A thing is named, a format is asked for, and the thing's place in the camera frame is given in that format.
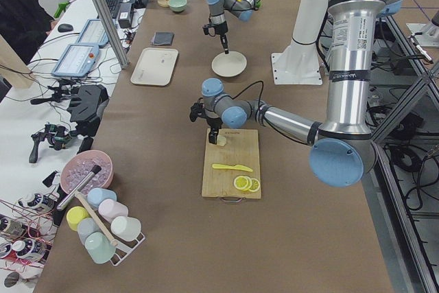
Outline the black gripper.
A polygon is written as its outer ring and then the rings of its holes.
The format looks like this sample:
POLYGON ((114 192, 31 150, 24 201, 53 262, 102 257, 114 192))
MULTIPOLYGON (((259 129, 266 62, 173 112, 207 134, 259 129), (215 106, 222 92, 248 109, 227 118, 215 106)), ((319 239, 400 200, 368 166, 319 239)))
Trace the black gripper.
POLYGON ((216 117, 216 118, 207 117, 206 122, 210 127, 209 135, 208 135, 209 143, 210 144, 217 143, 219 129, 222 128, 222 124, 223 124, 222 119, 220 117, 216 117))
POLYGON ((224 49, 225 54, 229 54, 229 48, 228 48, 228 39, 226 36, 226 33, 228 32, 228 25, 227 22, 221 22, 221 23, 215 23, 214 24, 214 31, 216 36, 221 37, 221 44, 224 49))

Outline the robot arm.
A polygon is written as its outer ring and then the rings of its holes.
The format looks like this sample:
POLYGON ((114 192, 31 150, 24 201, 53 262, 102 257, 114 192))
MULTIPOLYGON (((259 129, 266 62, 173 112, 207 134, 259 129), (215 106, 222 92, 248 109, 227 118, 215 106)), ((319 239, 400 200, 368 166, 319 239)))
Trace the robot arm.
POLYGON ((209 23, 203 26, 205 35, 214 29, 213 36, 219 36, 224 53, 229 54, 226 33, 228 26, 224 12, 227 10, 241 21, 248 21, 260 0, 206 0, 209 5, 209 23))
POLYGON ((276 84, 319 84, 318 40, 332 19, 327 112, 323 122, 312 121, 266 104, 240 100, 224 91, 221 78, 202 83, 202 103, 190 118, 206 119, 209 141, 217 143, 222 126, 240 128, 253 119, 262 126, 311 147, 309 165, 314 175, 333 187, 361 180, 375 164, 371 131, 366 125, 372 45, 378 18, 395 14, 402 0, 301 0, 292 41, 272 56, 276 84))

